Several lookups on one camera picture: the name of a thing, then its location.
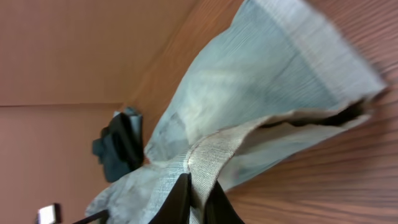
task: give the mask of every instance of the garment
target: garment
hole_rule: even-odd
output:
[[[115,182],[136,170],[144,161],[142,148],[142,115],[132,108],[115,112],[114,118],[93,141],[93,154],[103,165],[105,179]]]
[[[217,180],[230,189],[366,121],[383,88],[305,2],[246,0],[183,77],[145,147],[151,164],[105,189],[86,214],[107,208],[108,223],[148,223],[188,173],[190,223],[200,223]]]

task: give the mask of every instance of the wooden table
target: wooden table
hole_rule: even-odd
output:
[[[145,141],[191,61],[229,26],[241,2],[199,1],[148,69],[129,102],[145,116]],[[309,2],[379,70],[390,90],[366,124],[292,156],[228,197],[246,223],[398,223],[398,1]]]

